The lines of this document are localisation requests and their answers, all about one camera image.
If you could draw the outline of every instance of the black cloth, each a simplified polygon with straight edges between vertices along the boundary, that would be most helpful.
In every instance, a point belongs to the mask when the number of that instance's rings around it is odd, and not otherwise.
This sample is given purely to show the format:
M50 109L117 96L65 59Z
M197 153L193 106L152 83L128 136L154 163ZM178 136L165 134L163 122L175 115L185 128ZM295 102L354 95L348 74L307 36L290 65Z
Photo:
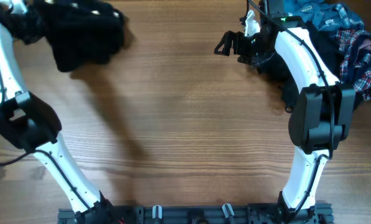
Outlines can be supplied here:
M339 44L329 38L330 32L319 32L311 21L306 23L309 38L324 64L335 76L340 74L340 64L344 54L339 50Z
M27 6L27 12L12 13L0 5L0 23L10 32L13 38L22 40L25 44L33 44L44 37L43 20L33 6Z
M124 42L123 14L96 1L35 0L57 68L70 72L85 62L108 63Z

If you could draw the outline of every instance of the red plaid fabric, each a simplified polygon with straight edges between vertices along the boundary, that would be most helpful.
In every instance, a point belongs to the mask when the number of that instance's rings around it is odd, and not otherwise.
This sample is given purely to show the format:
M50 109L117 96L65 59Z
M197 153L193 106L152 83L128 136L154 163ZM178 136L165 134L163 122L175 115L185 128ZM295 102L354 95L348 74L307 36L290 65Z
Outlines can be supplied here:
M360 42L364 39L371 40L371 33L365 30L340 30L334 38L339 41L340 51L345 55L340 67L341 82L352 83L364 100L370 100L371 50L367 50Z

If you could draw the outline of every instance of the wooden table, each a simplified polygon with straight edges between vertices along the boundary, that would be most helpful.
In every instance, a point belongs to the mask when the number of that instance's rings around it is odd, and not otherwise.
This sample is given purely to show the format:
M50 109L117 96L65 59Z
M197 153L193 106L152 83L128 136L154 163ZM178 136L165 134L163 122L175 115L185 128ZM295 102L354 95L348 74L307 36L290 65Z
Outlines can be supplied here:
M350 6L371 24L371 1ZM58 113L67 146L113 204L275 202L294 147L277 83L213 49L242 0L113 1L135 41L109 65L60 73L45 40L15 44L29 89ZM0 161L21 154L0 137ZM336 223L371 223L371 101L354 114L317 199ZM69 208L33 157L0 168L0 223L56 223Z

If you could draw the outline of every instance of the black mounting rail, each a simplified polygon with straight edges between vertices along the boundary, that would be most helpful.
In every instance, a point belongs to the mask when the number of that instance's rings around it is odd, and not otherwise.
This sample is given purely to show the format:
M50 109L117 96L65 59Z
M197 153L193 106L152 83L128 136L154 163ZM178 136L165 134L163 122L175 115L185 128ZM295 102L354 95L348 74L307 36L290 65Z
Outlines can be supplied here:
M221 206L205 207L113 207L112 224L274 224L278 205L257 203L231 207L233 213L225 213ZM72 210L59 210L58 224L75 224ZM312 218L291 223L332 224L331 204L318 203Z

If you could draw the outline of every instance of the clothing pile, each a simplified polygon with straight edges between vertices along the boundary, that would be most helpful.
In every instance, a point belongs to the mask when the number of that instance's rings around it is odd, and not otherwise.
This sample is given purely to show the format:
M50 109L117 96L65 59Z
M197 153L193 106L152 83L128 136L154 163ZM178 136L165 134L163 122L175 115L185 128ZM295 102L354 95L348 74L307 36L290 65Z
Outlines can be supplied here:
M283 0L283 5L290 16L301 16L306 22L309 37L327 68L341 83L354 86L357 93L354 108L364 100L371 100L371 32L364 30L361 18L344 3ZM296 105L298 91L293 77L288 70L286 72L287 75L283 75L281 70L277 77L285 81L280 87L282 100L286 110L291 111Z
M124 16L106 2L34 0L28 9L18 18L3 18L4 25L25 44L46 36L61 72L85 62L108 63L124 44Z

